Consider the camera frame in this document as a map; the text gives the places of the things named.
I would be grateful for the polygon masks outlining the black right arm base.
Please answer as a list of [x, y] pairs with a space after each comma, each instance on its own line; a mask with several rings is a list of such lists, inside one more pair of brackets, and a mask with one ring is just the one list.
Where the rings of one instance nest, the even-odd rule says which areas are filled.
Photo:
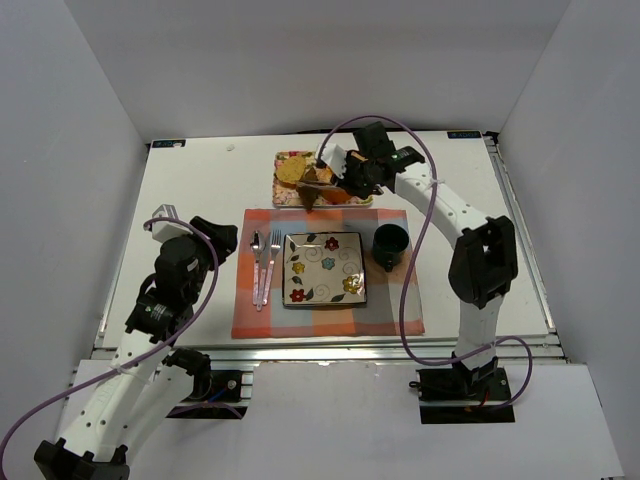
[[423, 369], [409, 388], [417, 394], [423, 425], [507, 424], [516, 421], [504, 368], [467, 388], [452, 369]]

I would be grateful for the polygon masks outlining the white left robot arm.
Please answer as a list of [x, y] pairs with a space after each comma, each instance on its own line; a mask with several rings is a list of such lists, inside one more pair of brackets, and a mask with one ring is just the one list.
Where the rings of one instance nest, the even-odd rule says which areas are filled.
[[140, 285], [108, 371], [85, 382], [89, 400], [57, 440], [36, 449], [47, 479], [128, 478], [161, 421], [180, 402], [203, 401], [212, 391], [209, 356], [175, 343], [211, 299], [238, 229], [199, 216], [144, 226], [161, 244], [154, 270]]

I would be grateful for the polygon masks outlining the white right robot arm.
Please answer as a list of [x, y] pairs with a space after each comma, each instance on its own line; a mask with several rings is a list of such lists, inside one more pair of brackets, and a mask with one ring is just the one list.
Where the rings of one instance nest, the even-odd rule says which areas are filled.
[[514, 224], [506, 216], [477, 210], [442, 182], [423, 141], [399, 148], [381, 121], [356, 130], [353, 137], [354, 150], [328, 144], [318, 150], [334, 173], [334, 184], [357, 197], [388, 189], [418, 209], [423, 225], [434, 226], [452, 248], [448, 281], [460, 301], [459, 332], [450, 359], [440, 364], [451, 385], [438, 394], [471, 396], [498, 370], [498, 315], [518, 275]]

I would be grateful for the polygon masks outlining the brown chocolate croissant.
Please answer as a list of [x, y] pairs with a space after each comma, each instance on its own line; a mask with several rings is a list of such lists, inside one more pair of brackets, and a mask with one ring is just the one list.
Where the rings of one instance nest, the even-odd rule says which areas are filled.
[[[305, 180], [319, 180], [321, 182], [327, 181], [318, 176], [318, 170], [315, 167], [310, 167], [305, 171], [302, 179]], [[320, 190], [309, 187], [297, 187], [296, 192], [299, 195], [299, 199], [301, 201], [302, 206], [305, 208], [307, 212], [311, 211], [314, 207], [316, 199], [320, 195]]]

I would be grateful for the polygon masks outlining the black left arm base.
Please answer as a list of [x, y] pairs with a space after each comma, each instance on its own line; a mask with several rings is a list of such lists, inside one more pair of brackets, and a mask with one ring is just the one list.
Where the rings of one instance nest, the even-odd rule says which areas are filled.
[[253, 373], [211, 370], [167, 415], [171, 419], [241, 420], [252, 394]]

